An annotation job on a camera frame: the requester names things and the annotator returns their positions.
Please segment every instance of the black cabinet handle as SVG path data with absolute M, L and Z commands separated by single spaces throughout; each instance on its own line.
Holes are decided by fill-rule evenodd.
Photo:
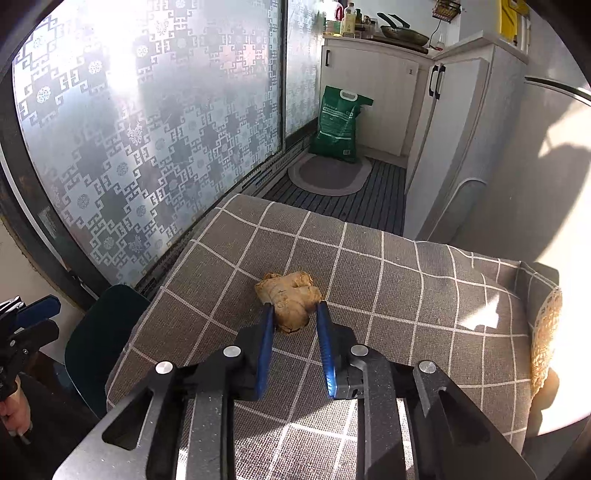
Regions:
M 439 100 L 439 98 L 441 97 L 441 94 L 437 91 L 437 89 L 439 88 L 439 77 L 441 76 L 441 74 L 445 72 L 445 65 L 441 65 L 441 67 L 439 67 L 439 72 L 437 74 L 437 79 L 435 80 L 435 99 Z
M 438 71 L 439 65 L 433 65 L 433 70 L 431 70 L 431 78 L 429 78 L 429 97 L 432 97 L 435 94 L 435 92 L 431 89 L 431 85 L 433 84 L 433 75 Z

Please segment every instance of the electrical cord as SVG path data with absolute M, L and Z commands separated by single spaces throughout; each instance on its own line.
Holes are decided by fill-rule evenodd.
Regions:
M 440 26 L 441 26 L 441 20 L 440 20 L 440 21 L 439 21 L 439 23 L 437 24 L 437 28 L 435 29 L 435 32 L 433 32 L 433 33 L 431 34 L 431 36 L 429 37 L 429 45 L 428 45 L 428 46 L 429 46 L 429 47 L 431 47 L 431 48 L 435 48 L 435 47 L 433 47 L 433 46 L 431 45 L 431 39 L 433 38 L 433 35 L 435 35 L 435 33 L 437 33 L 437 30 L 439 30 L 439 27 L 440 27 Z

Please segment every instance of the white cabinet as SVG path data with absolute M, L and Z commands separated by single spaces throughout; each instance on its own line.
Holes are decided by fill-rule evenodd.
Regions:
M 407 194 L 404 234 L 409 238 L 417 237 L 452 163 L 460 161 L 485 88 L 486 60 L 476 58 L 443 67 L 439 68 L 437 89 L 431 89 L 439 98 L 432 102 L 436 106 Z M 427 101 L 423 105 L 430 110 Z
M 449 243 L 501 156 L 525 64 L 478 38 L 430 71 L 410 149 L 404 236 Z
M 400 155 L 413 104 L 419 65 L 386 53 L 342 46 L 322 48 L 320 97 L 329 85 L 374 100 L 357 122 L 357 143 Z

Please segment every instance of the ginger root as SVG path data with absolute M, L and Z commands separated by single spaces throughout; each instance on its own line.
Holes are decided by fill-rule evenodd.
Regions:
M 285 333 L 294 333 L 308 325 L 310 313 L 322 300 L 312 277 L 306 272 L 281 276 L 268 273 L 255 285 L 256 296 L 263 303 L 275 306 L 275 324 Z

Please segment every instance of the human hand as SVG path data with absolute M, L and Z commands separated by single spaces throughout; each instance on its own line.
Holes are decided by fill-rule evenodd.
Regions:
M 31 407 L 21 389 L 21 379 L 16 378 L 17 391 L 0 401 L 0 418 L 9 432 L 23 435 L 31 426 Z

